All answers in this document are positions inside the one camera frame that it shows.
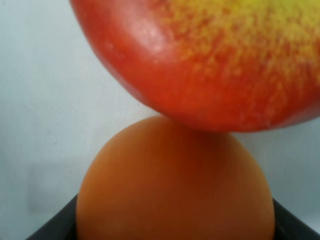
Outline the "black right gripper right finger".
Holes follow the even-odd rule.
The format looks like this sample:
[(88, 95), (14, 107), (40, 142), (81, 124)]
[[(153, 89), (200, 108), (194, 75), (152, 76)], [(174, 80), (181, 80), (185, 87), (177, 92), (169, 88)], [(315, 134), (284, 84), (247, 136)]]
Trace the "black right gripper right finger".
[(275, 214), (274, 240), (320, 240), (320, 234), (273, 199)]

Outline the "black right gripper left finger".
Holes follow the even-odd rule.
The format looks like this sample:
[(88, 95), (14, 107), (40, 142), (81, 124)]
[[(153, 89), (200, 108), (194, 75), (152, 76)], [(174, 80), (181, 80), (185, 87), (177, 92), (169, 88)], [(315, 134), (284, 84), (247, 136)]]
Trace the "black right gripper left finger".
[(65, 207), (26, 240), (76, 240), (77, 198), (78, 195), (75, 195)]

